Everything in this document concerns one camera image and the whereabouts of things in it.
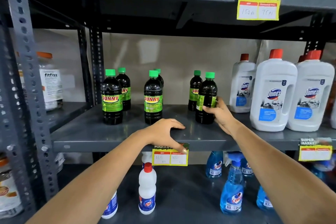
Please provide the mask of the small white red-capped bottle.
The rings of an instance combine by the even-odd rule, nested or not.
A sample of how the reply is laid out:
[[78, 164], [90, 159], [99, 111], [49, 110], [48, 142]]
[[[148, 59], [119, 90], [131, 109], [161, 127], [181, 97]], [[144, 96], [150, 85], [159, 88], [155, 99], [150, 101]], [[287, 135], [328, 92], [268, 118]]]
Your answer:
[[152, 164], [153, 154], [151, 151], [142, 151], [141, 153], [142, 169], [144, 169], [146, 163]]
[[112, 218], [118, 209], [118, 200], [117, 200], [117, 192], [114, 193], [113, 197], [109, 201], [106, 209], [104, 210], [101, 218], [102, 219], [110, 219]]
[[150, 162], [146, 162], [138, 178], [138, 208], [144, 215], [151, 214], [156, 206], [157, 174]]

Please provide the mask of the person's right forearm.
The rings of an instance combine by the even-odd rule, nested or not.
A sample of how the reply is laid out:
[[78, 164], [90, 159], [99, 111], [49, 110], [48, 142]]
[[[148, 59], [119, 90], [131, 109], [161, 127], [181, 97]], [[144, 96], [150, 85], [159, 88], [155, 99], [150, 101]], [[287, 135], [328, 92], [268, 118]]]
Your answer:
[[336, 224], [336, 193], [236, 119], [226, 126], [284, 224]]

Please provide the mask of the person's left forearm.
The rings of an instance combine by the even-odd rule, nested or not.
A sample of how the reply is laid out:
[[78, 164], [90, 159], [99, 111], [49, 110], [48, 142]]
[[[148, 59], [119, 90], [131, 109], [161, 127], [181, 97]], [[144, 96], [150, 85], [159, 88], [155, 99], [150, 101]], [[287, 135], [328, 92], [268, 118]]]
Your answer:
[[25, 224], [97, 224], [140, 151], [149, 144], [144, 130], [84, 170]]

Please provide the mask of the grey metal shelving rack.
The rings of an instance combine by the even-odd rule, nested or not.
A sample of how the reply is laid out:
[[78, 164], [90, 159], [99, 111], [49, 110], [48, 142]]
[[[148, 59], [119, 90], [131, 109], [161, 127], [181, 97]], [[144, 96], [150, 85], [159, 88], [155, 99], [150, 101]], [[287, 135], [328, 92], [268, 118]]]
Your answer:
[[[7, 0], [14, 9], [14, 1]], [[61, 26], [69, 25], [85, 33], [85, 28], [97, 30], [90, 33], [93, 36], [91, 46], [92, 74], [98, 76], [104, 73], [103, 58], [98, 64], [98, 40], [102, 32], [129, 33], [166, 36], [190, 37], [225, 37], [246, 39], [293, 40], [307, 42], [308, 50], [313, 42], [316, 48], [323, 48], [326, 42], [336, 40], [331, 31], [336, 28], [336, 22], [331, 23], [331, 16], [336, 17], [336, 0], [281, 0], [279, 21], [247, 23], [236, 20], [238, 0], [79, 0], [69, 8], [61, 0], [27, 0], [24, 7], [31, 8], [33, 14], [48, 17], [42, 22], [37, 15], [32, 18], [33, 27], [57, 27], [47, 23], [58, 21]], [[306, 17], [312, 17], [310, 26], [284, 26]], [[237, 144], [228, 136], [220, 136], [216, 125], [201, 126], [187, 115], [187, 107], [171, 105], [165, 107], [168, 114], [176, 114], [187, 128], [195, 125], [190, 132], [173, 131], [173, 136], [180, 142], [190, 144], [192, 151], [237, 150]], [[132, 111], [129, 118], [120, 125], [102, 125], [98, 115], [98, 107], [91, 107], [84, 114], [70, 115], [76, 117], [52, 132], [50, 150], [56, 152], [107, 152], [119, 145], [128, 132], [144, 128], [144, 117], [140, 115], [139, 107]], [[279, 150], [298, 150], [299, 141], [304, 137], [336, 136], [336, 130], [323, 127], [317, 132], [294, 132], [285, 129], [283, 132], [260, 132], [260, 137]]]
[[79, 115], [90, 104], [66, 102], [62, 109], [39, 116], [40, 104], [27, 106], [11, 36], [3, 14], [0, 14], [0, 154], [12, 167], [15, 185], [23, 211], [0, 224], [25, 224], [47, 199], [58, 191], [57, 169], [50, 133]]

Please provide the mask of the clear jar with orange lid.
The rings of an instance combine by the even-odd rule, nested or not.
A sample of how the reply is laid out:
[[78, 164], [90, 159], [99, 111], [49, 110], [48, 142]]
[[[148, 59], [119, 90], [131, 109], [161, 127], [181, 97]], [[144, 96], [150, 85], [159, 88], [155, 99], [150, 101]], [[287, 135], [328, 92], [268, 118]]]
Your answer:
[[53, 63], [49, 52], [37, 52], [42, 92], [47, 112], [61, 109], [63, 106], [63, 87], [61, 72]]

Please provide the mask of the clear jar with brown label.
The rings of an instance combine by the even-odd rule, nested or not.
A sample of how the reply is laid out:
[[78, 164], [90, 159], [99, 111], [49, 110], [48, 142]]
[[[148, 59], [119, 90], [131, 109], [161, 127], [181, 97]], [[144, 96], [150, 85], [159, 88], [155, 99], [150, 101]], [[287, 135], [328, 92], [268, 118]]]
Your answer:
[[0, 153], [0, 220], [12, 218], [23, 211], [12, 168], [4, 153]]

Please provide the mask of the person's right hand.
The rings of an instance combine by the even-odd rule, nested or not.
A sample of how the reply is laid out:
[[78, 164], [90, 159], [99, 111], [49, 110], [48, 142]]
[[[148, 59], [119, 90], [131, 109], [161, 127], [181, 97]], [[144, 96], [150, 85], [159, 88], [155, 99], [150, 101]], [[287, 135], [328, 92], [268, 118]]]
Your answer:
[[233, 117], [224, 100], [219, 96], [216, 98], [216, 107], [219, 107], [219, 115], [215, 116], [216, 123], [225, 133], [235, 139], [241, 123]]

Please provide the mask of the green-capped dark cleaner bottle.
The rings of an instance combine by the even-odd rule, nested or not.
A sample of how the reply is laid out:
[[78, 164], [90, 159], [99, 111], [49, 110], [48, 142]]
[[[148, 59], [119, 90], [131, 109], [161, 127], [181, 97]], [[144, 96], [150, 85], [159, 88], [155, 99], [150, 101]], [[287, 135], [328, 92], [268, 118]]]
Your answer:
[[218, 88], [214, 82], [215, 72], [206, 72], [205, 80], [199, 87], [199, 95], [196, 104], [195, 120], [201, 124], [212, 124], [214, 122], [214, 115], [204, 111], [203, 106], [209, 108], [216, 107]]

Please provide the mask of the blue glass cleaner spray bottle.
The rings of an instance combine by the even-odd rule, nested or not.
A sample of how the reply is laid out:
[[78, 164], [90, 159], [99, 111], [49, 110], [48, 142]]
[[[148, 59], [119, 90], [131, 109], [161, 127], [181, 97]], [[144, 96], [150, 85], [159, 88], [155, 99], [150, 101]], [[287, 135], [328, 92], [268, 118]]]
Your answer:
[[332, 171], [335, 167], [336, 167], [336, 153], [333, 153], [331, 155], [330, 160], [321, 160], [313, 162], [310, 171], [325, 183], [326, 173]]
[[268, 198], [266, 192], [264, 191], [264, 189], [261, 185], [259, 186], [257, 199], [256, 199], [256, 204], [257, 204], [258, 208], [263, 210], [263, 211], [274, 210], [270, 199]]
[[244, 181], [241, 160], [243, 158], [240, 151], [228, 152], [230, 168], [220, 198], [220, 208], [225, 214], [238, 214], [242, 209]]
[[222, 175], [223, 151], [211, 151], [207, 164], [206, 176], [208, 178], [220, 178]]
[[252, 168], [250, 167], [249, 163], [247, 162], [246, 158], [243, 158], [241, 160], [241, 172], [244, 177], [253, 177], [254, 172]]

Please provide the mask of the person's left hand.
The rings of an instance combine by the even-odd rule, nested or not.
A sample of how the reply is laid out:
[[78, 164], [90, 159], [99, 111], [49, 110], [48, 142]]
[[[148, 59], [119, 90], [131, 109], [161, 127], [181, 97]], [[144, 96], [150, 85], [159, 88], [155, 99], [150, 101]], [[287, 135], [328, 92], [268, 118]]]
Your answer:
[[184, 130], [186, 127], [176, 119], [160, 119], [153, 125], [142, 129], [141, 136], [144, 137], [147, 145], [168, 147], [168, 136], [171, 136], [172, 128]]

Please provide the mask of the yellow price tag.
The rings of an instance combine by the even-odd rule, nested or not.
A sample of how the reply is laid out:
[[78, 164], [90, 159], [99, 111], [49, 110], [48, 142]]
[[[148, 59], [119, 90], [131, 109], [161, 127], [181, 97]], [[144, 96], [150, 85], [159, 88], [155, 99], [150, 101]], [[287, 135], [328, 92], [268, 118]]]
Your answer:
[[238, 0], [237, 20], [278, 21], [281, 0]]
[[152, 150], [152, 166], [188, 166], [188, 152], [189, 152], [189, 143], [179, 143], [186, 150], [187, 154], [180, 153], [179, 151], [169, 148], [154, 146]]
[[330, 137], [301, 138], [299, 143], [300, 162], [315, 162], [330, 160], [333, 153]]

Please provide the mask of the row of dark cleaner bottles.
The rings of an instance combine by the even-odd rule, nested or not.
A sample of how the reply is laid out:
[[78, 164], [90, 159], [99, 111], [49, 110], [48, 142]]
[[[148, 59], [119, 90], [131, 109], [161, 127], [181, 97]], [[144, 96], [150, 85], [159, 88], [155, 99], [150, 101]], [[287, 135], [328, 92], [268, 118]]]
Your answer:
[[[123, 111], [131, 109], [130, 78], [126, 75], [125, 68], [118, 69], [118, 76], [114, 69], [106, 69], [106, 79], [101, 86], [102, 111], [106, 124], [116, 125], [123, 121]], [[194, 71], [191, 80], [188, 98], [188, 109], [195, 111], [198, 101], [199, 87], [202, 84], [201, 72]], [[146, 124], [154, 124], [162, 119], [163, 111], [163, 86], [161, 70], [149, 71], [149, 80], [144, 87], [144, 116]]]

